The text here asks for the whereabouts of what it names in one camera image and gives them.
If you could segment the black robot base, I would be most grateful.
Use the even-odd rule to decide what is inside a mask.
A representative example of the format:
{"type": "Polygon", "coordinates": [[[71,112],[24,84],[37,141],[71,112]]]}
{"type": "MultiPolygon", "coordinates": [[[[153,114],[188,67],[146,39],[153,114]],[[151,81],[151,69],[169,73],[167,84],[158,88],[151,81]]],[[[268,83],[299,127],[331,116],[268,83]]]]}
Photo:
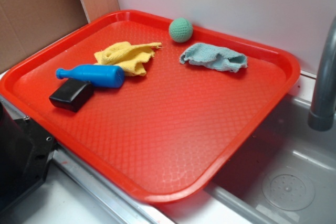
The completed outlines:
{"type": "Polygon", "coordinates": [[[1,212],[46,180],[56,140],[33,119],[13,119],[1,105],[1,212]]]}

